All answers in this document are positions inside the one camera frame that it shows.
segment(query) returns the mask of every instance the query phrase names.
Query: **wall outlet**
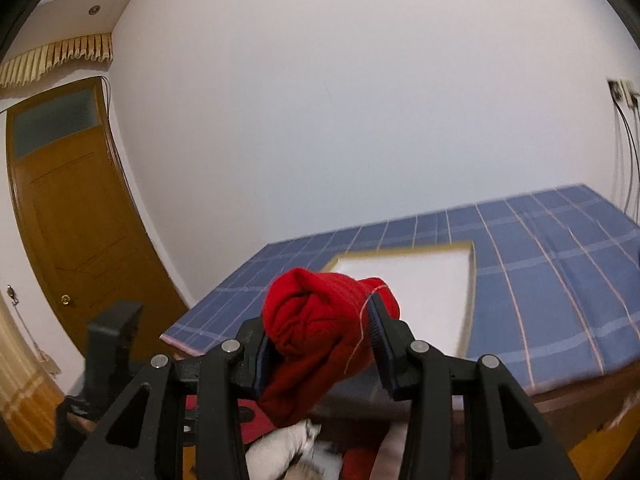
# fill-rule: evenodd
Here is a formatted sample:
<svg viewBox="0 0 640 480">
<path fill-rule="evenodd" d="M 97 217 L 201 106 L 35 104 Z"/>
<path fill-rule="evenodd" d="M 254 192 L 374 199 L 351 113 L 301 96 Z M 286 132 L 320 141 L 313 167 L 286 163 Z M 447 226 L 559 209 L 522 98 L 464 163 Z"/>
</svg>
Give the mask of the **wall outlet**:
<svg viewBox="0 0 640 480">
<path fill-rule="evenodd" d="M 607 79 L 611 96 L 619 104 L 626 104 L 629 108 L 636 107 L 636 90 L 631 79 Z"/>
<path fill-rule="evenodd" d="M 607 83 L 609 83 L 609 92 L 611 92 L 611 97 L 617 103 L 622 103 L 625 99 L 624 92 L 622 90 L 622 84 L 619 79 L 607 79 Z"/>
</svg>

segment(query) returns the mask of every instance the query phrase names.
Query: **white cloth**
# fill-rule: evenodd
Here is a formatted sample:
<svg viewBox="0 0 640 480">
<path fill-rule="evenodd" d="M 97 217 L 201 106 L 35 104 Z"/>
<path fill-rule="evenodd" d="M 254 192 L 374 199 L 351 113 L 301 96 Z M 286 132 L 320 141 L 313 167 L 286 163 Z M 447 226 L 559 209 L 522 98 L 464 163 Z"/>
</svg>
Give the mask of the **white cloth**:
<svg viewBox="0 0 640 480">
<path fill-rule="evenodd" d="M 302 454 L 300 462 L 315 466 L 322 473 L 322 480 L 338 480 L 342 469 L 342 455 L 332 453 L 330 442 L 316 442 Z"/>
<path fill-rule="evenodd" d="M 369 480 L 398 480 L 407 428 L 406 424 L 392 424 L 389 427 L 389 432 L 380 444 Z"/>
<path fill-rule="evenodd" d="M 302 420 L 257 440 L 244 456 L 250 480 L 276 480 L 282 476 L 296 455 L 311 449 L 318 433 L 320 426 Z"/>
</svg>

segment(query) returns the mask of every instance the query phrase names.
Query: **white board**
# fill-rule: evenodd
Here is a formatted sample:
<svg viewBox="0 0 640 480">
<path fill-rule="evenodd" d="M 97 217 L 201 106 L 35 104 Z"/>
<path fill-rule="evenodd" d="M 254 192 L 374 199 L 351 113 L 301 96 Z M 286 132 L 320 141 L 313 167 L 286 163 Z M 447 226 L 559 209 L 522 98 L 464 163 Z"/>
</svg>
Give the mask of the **white board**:
<svg viewBox="0 0 640 480">
<path fill-rule="evenodd" d="M 464 357 L 473 320 L 474 262 L 472 244 L 453 244 L 343 254 L 325 271 L 356 280 L 381 278 L 416 339 L 446 355 Z"/>
</svg>

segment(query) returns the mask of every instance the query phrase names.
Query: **yellow curtain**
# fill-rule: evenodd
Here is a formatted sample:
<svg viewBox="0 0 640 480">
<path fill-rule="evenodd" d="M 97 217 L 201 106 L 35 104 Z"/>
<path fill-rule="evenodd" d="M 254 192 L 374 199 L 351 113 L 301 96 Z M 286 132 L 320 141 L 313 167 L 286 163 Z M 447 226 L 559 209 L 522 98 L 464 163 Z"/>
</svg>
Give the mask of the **yellow curtain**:
<svg viewBox="0 0 640 480">
<path fill-rule="evenodd" d="M 51 446 L 63 394 L 38 363 L 0 296 L 0 415 L 24 450 Z"/>
<path fill-rule="evenodd" d="M 81 58 L 111 61 L 111 33 L 89 34 L 55 41 L 13 57 L 0 65 L 0 88 L 15 88 L 39 81 L 43 74 L 55 67 Z"/>
</svg>

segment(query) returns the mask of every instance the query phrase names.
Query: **red cloth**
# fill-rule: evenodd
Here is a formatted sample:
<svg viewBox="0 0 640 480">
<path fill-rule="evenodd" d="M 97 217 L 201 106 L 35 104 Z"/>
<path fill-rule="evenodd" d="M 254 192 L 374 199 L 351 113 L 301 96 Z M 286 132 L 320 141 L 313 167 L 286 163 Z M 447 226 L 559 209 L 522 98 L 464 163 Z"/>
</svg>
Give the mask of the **red cloth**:
<svg viewBox="0 0 640 480">
<path fill-rule="evenodd" d="M 238 406 L 248 407 L 254 412 L 254 420 L 240 424 L 240 433 L 242 435 L 243 444 L 249 444 L 275 429 L 274 425 L 264 414 L 263 410 L 258 408 L 256 403 L 252 400 L 240 399 L 238 400 Z M 197 407 L 198 396 L 187 395 L 185 408 L 187 410 L 195 410 Z"/>
<path fill-rule="evenodd" d="M 378 448 L 355 447 L 348 450 L 342 458 L 342 480 L 369 480 L 373 465 L 378 456 Z"/>
<path fill-rule="evenodd" d="M 360 313 L 377 287 L 389 315 L 398 319 L 398 302 L 379 278 L 356 281 L 344 274 L 292 269 L 273 282 L 262 318 L 284 359 L 258 405 L 276 426 L 302 420 L 335 383 L 373 361 L 366 310 Z"/>
</svg>

